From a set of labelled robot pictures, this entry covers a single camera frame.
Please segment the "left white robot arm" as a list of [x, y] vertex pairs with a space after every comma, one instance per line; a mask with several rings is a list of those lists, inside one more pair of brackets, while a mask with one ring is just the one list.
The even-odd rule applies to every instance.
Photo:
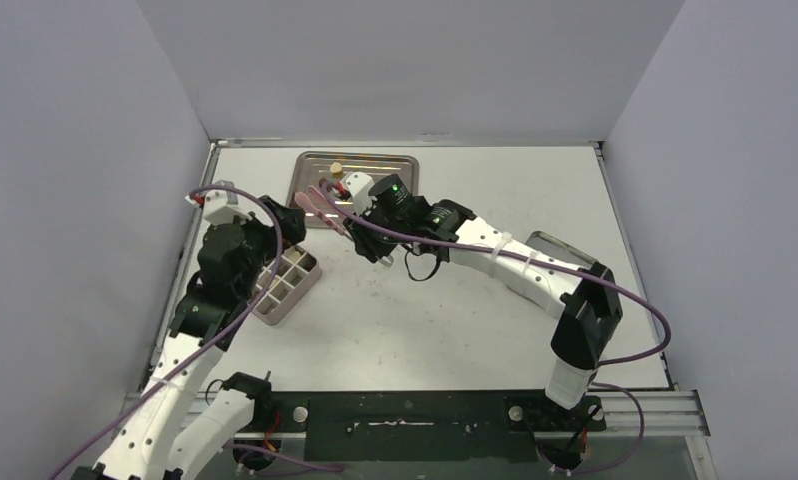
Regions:
[[282, 254], [305, 239], [305, 213], [262, 196], [256, 204], [270, 218], [264, 224], [219, 194], [196, 203], [208, 224], [198, 269], [175, 307], [157, 364], [127, 418], [107, 429], [115, 435], [110, 446], [93, 465], [78, 467], [75, 479], [193, 479], [239, 428], [259, 430], [273, 419], [268, 381], [237, 373], [208, 412], [183, 425], [203, 382], [262, 299], [256, 290], [262, 271], [278, 269]]

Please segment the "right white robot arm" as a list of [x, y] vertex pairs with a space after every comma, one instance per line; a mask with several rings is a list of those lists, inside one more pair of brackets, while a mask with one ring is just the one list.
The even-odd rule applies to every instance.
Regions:
[[437, 265], [454, 263], [488, 275], [555, 319], [555, 363], [541, 414], [556, 428], [579, 417], [580, 402], [622, 318], [618, 293], [582, 276], [589, 273], [612, 282], [610, 269], [555, 238], [549, 245], [572, 252], [580, 261], [548, 256], [454, 201], [430, 203], [413, 195], [396, 174], [374, 180], [349, 173], [335, 191], [352, 204], [353, 213], [343, 225], [356, 253], [368, 261], [391, 263], [397, 247], [415, 255], [432, 254]]

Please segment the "steel chocolate tray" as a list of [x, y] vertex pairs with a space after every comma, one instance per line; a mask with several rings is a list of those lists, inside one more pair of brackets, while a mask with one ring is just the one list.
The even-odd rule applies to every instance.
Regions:
[[352, 197], [367, 193], [374, 183], [392, 174], [396, 174], [407, 189], [416, 195], [419, 173], [418, 160], [409, 155], [306, 151], [296, 159], [286, 205], [297, 207], [295, 194], [306, 192], [322, 214], [341, 225], [342, 219], [329, 208], [325, 200], [310, 192], [309, 187], [317, 187], [323, 179], [339, 183], [349, 192], [339, 204], [351, 211], [355, 209]]

